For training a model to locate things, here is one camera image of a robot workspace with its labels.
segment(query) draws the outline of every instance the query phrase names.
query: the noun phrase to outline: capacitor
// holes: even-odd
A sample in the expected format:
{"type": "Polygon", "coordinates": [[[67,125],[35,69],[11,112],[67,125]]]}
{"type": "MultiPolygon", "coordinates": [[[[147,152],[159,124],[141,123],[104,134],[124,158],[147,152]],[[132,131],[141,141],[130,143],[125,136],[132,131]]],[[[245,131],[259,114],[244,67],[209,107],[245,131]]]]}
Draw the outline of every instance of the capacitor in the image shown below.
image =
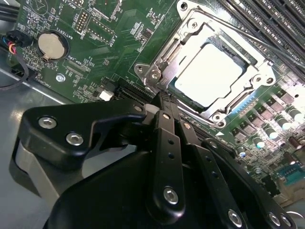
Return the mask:
{"type": "Polygon", "coordinates": [[[284,118],[280,118],[276,121],[280,127],[283,129],[283,130],[288,130],[290,127],[291,127],[291,123],[288,122],[286,119],[284,118]]]}
{"type": "Polygon", "coordinates": [[[243,147],[238,147],[237,148],[237,152],[238,152],[238,155],[241,157],[241,158],[244,158],[246,156],[246,152],[245,152],[245,149],[243,147]]]}
{"type": "Polygon", "coordinates": [[[285,152],[283,154],[283,157],[287,160],[288,164],[290,164],[290,165],[295,164],[295,159],[288,152],[285,152]]]}
{"type": "Polygon", "coordinates": [[[265,132],[270,139],[276,139],[278,137],[278,133],[271,127],[266,128],[265,132]]]}
{"type": "Polygon", "coordinates": [[[303,122],[304,115],[301,112],[299,112],[297,109],[293,108],[288,113],[297,122],[300,123],[303,122]]]}
{"type": "Polygon", "coordinates": [[[261,173],[262,173],[262,169],[259,168],[259,167],[256,168],[256,169],[255,169],[255,173],[256,173],[256,174],[261,174],[261,173]]]}
{"type": "Polygon", "coordinates": [[[293,147],[295,149],[298,150],[298,149],[302,148],[302,144],[295,137],[289,137],[288,141],[290,142],[290,144],[293,145],[293,147]]]}
{"type": "Polygon", "coordinates": [[[255,146],[259,149],[264,148],[265,146],[265,142],[263,142],[263,140],[260,137],[255,137],[253,138],[252,141],[255,144],[255,146]]]}

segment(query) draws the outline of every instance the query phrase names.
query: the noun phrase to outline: screw hole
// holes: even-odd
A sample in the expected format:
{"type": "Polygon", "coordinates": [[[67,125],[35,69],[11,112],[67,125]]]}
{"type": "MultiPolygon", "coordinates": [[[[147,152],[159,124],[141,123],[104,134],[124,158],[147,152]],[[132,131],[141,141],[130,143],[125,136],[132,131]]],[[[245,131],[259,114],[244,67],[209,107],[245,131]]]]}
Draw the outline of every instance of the screw hole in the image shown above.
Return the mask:
{"type": "Polygon", "coordinates": [[[171,160],[174,160],[174,159],[175,159],[175,156],[174,156],[172,153],[168,153],[168,157],[169,157],[171,160]]]}
{"type": "Polygon", "coordinates": [[[138,70],[138,72],[140,72],[140,73],[141,73],[141,72],[143,72],[143,68],[142,68],[142,67],[140,67],[140,66],[139,66],[139,67],[137,67],[137,70],[138,70]]]}
{"type": "Polygon", "coordinates": [[[215,177],[216,179],[218,179],[219,178],[219,175],[216,173],[216,172],[212,172],[212,175],[213,175],[213,177],[215,177]]]}
{"type": "Polygon", "coordinates": [[[181,10],[182,10],[182,11],[186,11],[186,9],[187,9],[187,4],[186,4],[185,2],[183,2],[183,3],[181,4],[181,10]]]}
{"type": "Polygon", "coordinates": [[[219,126],[219,127],[224,127],[224,123],[221,122],[221,123],[218,124],[218,126],[219,126]]]}
{"type": "Polygon", "coordinates": [[[268,78],[266,82],[267,82],[267,84],[270,84],[270,83],[273,83],[273,81],[274,81],[273,78],[268,78]]]}

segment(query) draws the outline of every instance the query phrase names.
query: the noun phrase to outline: dimm slot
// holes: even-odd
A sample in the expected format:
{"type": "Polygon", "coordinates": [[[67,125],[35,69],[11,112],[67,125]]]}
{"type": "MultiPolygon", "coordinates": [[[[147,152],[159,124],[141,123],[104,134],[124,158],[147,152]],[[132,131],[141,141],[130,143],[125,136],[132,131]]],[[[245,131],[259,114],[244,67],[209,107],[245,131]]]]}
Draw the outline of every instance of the dimm slot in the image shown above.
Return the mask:
{"type": "Polygon", "coordinates": [[[302,22],[304,22],[305,21],[305,12],[302,9],[302,7],[299,5],[299,3],[301,1],[299,1],[298,4],[292,4],[292,2],[296,3],[295,1],[285,0],[285,6],[287,6],[297,18],[299,18],[302,22]],[[302,13],[300,13],[298,11],[298,9],[296,8],[297,6],[302,11],[302,13]]]}
{"type": "Polygon", "coordinates": [[[270,14],[273,18],[273,20],[279,24],[283,30],[290,30],[292,31],[293,34],[291,33],[287,33],[288,35],[290,35],[290,37],[292,39],[294,39],[298,44],[299,47],[303,47],[304,43],[305,43],[305,37],[304,37],[304,33],[301,33],[296,27],[294,27],[293,24],[291,24],[288,20],[283,21],[283,19],[281,19],[278,15],[275,14],[275,7],[272,4],[269,4],[266,0],[264,0],[264,2],[262,1],[257,1],[257,3],[260,5],[261,8],[263,8],[265,10],[266,13],[270,14]]]}
{"type": "MultiPolygon", "coordinates": [[[[258,39],[260,39],[263,42],[266,43],[273,43],[270,39],[269,42],[267,42],[266,37],[263,37],[262,34],[258,29],[256,29],[246,18],[244,15],[241,14],[241,12],[234,8],[232,5],[230,5],[226,0],[219,0],[219,2],[227,9],[228,13],[233,15],[235,18],[237,18],[242,25],[244,25],[248,31],[250,31],[254,36],[256,36],[258,39]]],[[[279,47],[280,50],[284,51],[282,46],[275,44],[276,47],[279,47]]],[[[278,58],[285,64],[287,67],[289,67],[295,74],[299,75],[299,77],[305,82],[304,72],[300,71],[298,68],[296,68],[290,61],[283,58],[281,55],[277,54],[278,58]]]]}
{"type": "MultiPolygon", "coordinates": [[[[264,14],[264,12],[262,12],[262,10],[257,5],[255,5],[252,1],[245,2],[242,0],[241,2],[248,8],[248,10],[251,10],[252,15],[255,15],[257,18],[261,19],[261,22],[265,23],[265,25],[261,25],[261,27],[266,26],[267,29],[270,30],[270,32],[272,34],[274,34],[278,39],[281,40],[281,42],[283,44],[285,44],[284,47],[291,46],[292,49],[294,50],[294,53],[292,53],[292,55],[295,55],[300,60],[303,58],[304,52],[299,47],[297,47],[294,44],[294,42],[285,33],[280,31],[280,29],[277,26],[275,26],[274,23],[271,23],[269,18],[264,14]]],[[[259,28],[259,24],[251,16],[248,17],[248,19],[253,20],[254,23],[256,23],[259,28]]],[[[277,42],[277,40],[270,35],[268,30],[265,30],[265,31],[270,36],[271,40],[273,40],[274,42],[277,42]]]]}
{"type": "Polygon", "coordinates": [[[287,9],[286,7],[283,7],[283,5],[278,2],[277,0],[273,1],[272,4],[275,9],[277,9],[280,13],[283,14],[283,16],[286,16],[290,22],[299,30],[299,31],[305,31],[305,27],[299,22],[299,20],[287,9]]]}

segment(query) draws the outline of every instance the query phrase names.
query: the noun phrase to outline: motherboard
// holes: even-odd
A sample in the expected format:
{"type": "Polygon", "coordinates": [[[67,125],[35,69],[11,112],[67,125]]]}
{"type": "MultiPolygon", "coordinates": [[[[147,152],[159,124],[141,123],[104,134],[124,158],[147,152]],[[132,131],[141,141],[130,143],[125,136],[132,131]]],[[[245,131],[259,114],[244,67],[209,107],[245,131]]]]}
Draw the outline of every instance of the motherboard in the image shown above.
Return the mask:
{"type": "Polygon", "coordinates": [[[305,198],[305,69],[206,13],[304,61],[302,0],[22,0],[18,52],[75,103],[174,94],[280,204],[305,198]]]}

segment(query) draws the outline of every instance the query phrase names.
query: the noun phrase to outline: colored wires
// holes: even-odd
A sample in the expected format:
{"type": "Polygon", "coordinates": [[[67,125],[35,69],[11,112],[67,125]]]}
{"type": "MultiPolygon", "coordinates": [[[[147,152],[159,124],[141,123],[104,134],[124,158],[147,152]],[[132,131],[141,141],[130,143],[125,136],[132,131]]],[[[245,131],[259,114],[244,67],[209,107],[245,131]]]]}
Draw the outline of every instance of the colored wires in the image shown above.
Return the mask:
{"type": "Polygon", "coordinates": [[[17,53],[15,43],[7,41],[5,39],[5,37],[2,37],[2,41],[3,41],[3,43],[5,43],[8,46],[9,51],[10,51],[11,54],[15,55],[17,53]]]}
{"type": "Polygon", "coordinates": [[[11,54],[13,54],[12,58],[16,59],[19,63],[19,66],[23,69],[23,76],[18,81],[16,81],[15,83],[13,83],[11,85],[0,86],[0,91],[7,91],[7,90],[13,89],[13,88],[23,84],[25,81],[27,81],[29,79],[35,77],[35,74],[30,75],[30,71],[27,67],[26,62],[23,59],[23,56],[18,54],[16,51],[16,44],[8,41],[5,37],[0,38],[0,41],[1,40],[8,47],[9,52],[11,54]]]}

